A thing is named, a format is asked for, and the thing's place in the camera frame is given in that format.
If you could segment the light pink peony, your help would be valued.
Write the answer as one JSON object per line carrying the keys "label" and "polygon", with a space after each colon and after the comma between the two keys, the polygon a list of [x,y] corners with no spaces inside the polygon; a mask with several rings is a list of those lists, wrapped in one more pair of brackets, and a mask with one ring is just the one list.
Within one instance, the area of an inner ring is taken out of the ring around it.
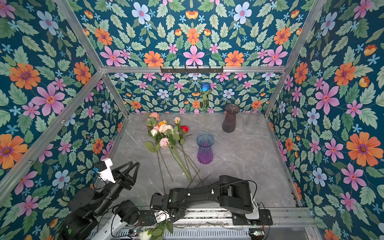
{"label": "light pink peony", "polygon": [[168,138],[162,138],[160,140],[159,144],[160,144],[160,147],[163,148],[163,149],[166,149],[166,148],[168,148],[171,145],[171,143],[170,143]]}

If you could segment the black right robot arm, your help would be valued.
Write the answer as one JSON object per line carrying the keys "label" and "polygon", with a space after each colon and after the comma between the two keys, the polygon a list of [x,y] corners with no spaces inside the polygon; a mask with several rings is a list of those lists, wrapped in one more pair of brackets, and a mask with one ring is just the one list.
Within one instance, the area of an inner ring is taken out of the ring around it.
{"label": "black right robot arm", "polygon": [[244,215],[251,220],[260,218],[259,206],[252,198],[251,180],[241,180],[222,175],[219,180],[198,188],[173,188],[169,194],[154,194],[150,209],[162,211],[171,222],[186,216],[186,211],[193,206],[217,203],[231,213]]}

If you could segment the aluminium front rail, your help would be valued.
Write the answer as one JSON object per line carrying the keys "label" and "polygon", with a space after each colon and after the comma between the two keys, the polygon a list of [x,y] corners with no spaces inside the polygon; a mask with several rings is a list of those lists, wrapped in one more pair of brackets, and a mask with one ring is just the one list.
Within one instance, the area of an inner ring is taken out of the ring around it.
{"label": "aluminium front rail", "polygon": [[[259,210],[267,209],[259,205]],[[273,225],[264,226],[271,228],[315,228],[315,218],[312,217],[308,208],[270,208]],[[91,235],[112,230],[113,232],[122,229],[138,229],[139,210],[135,217],[128,217],[125,222],[119,215],[107,213],[97,217],[99,224],[91,232]],[[190,208],[186,216],[173,223],[174,227],[181,228],[203,228],[203,227],[224,227],[224,228],[260,228],[262,226],[234,226],[232,213],[223,208]]]}

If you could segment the clear glass vase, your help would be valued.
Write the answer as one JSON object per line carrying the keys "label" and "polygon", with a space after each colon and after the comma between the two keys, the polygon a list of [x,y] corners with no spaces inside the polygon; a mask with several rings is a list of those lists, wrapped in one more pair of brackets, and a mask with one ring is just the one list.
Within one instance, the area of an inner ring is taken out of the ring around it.
{"label": "clear glass vase", "polygon": [[245,121],[245,124],[243,126],[243,131],[246,134],[253,134],[256,131],[258,121],[261,115],[262,113],[259,109],[250,110],[250,112],[248,113],[247,120]]}

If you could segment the dark smoky glass vase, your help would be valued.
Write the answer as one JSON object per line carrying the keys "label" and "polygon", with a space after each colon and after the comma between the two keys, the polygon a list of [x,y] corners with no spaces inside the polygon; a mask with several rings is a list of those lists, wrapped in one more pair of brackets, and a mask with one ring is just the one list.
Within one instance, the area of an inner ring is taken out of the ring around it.
{"label": "dark smoky glass vase", "polygon": [[236,129],[237,113],[240,107],[235,104],[229,104],[225,108],[226,116],[222,124],[222,129],[226,133],[232,133]]}

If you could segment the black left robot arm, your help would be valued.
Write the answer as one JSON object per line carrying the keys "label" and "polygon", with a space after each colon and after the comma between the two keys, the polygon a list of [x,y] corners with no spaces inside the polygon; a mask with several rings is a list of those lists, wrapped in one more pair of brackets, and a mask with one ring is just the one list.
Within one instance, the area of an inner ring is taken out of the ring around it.
{"label": "black left robot arm", "polygon": [[97,174],[106,185],[101,190],[81,189],[69,201],[71,213],[59,229],[59,240],[85,240],[99,224],[103,216],[122,190],[131,190],[137,181],[140,163],[129,161],[112,169],[112,160],[107,158],[96,163]]}

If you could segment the black wall hook rack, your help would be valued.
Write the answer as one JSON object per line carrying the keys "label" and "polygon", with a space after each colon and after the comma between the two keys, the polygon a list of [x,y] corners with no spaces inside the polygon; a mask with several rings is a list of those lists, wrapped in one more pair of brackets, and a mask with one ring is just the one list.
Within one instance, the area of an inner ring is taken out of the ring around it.
{"label": "black wall hook rack", "polygon": [[198,73],[198,74],[221,74],[224,72],[223,67],[160,67],[161,73],[169,73],[169,74],[190,74],[190,73]]}

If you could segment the purple blue glass vase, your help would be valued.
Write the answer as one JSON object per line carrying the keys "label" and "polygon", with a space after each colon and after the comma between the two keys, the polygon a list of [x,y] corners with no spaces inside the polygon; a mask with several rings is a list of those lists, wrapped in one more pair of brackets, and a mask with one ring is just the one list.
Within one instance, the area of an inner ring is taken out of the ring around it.
{"label": "purple blue glass vase", "polygon": [[212,146],[215,143],[215,138],[210,133],[200,133],[196,138],[197,145],[199,146],[197,159],[203,165],[208,165],[213,161],[214,154]]}

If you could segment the cream pink peony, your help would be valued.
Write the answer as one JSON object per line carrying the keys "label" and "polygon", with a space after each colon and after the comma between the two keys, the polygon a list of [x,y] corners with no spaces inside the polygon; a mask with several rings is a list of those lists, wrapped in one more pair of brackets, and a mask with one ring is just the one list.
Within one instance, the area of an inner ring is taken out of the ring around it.
{"label": "cream pink peony", "polygon": [[168,130],[171,131],[171,134],[174,134],[174,128],[171,125],[168,124],[163,124],[159,127],[159,132],[162,134],[167,134]]}

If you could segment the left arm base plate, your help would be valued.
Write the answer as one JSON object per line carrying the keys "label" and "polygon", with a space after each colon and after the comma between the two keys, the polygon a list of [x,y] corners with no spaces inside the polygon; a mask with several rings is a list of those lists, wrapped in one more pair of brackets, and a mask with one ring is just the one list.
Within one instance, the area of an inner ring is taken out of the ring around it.
{"label": "left arm base plate", "polygon": [[148,227],[157,223],[155,211],[153,210],[139,210],[139,223],[140,227]]}

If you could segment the cream peach rose bud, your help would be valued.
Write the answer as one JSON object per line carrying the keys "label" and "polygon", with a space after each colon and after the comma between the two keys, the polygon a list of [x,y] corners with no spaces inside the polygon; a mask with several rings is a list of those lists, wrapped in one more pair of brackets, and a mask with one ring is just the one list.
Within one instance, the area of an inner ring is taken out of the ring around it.
{"label": "cream peach rose bud", "polygon": [[180,125],[181,119],[179,117],[175,117],[174,118],[174,122],[175,122],[176,125]]}

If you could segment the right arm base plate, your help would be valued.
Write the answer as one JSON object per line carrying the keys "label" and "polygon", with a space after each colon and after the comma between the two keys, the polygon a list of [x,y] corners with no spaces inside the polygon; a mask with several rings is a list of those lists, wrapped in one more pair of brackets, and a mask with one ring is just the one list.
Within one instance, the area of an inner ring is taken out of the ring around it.
{"label": "right arm base plate", "polygon": [[269,209],[259,210],[258,218],[232,213],[232,220],[234,226],[271,226],[274,224]]}

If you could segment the red rose at pile edge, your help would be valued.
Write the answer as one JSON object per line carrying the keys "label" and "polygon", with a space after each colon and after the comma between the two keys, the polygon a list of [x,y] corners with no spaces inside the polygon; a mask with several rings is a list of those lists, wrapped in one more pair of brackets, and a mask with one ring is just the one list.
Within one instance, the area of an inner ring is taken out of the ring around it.
{"label": "red rose at pile edge", "polygon": [[189,130],[190,130],[189,127],[187,127],[187,126],[181,126],[181,131],[182,131],[183,134],[186,134]]}

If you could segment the pink carnation top flower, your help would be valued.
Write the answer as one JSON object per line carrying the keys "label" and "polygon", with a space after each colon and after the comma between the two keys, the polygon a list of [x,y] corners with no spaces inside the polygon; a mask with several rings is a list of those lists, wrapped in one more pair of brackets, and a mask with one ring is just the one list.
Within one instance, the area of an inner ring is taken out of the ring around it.
{"label": "pink carnation top flower", "polygon": [[150,113],[149,118],[154,118],[156,121],[160,119],[160,115],[156,112]]}

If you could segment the blue artificial rose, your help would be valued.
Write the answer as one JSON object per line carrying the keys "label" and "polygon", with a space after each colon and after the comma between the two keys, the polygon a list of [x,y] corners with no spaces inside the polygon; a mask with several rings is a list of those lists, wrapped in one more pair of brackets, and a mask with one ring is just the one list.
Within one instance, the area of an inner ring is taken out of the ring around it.
{"label": "blue artificial rose", "polygon": [[203,83],[202,87],[201,87],[201,96],[202,96],[202,99],[201,99],[201,103],[200,103],[200,106],[201,106],[201,109],[202,109],[202,114],[203,114],[203,130],[205,133],[207,133],[207,127],[206,127],[206,114],[205,112],[207,111],[208,107],[209,107],[209,94],[211,92],[211,86],[210,84],[208,83]]}

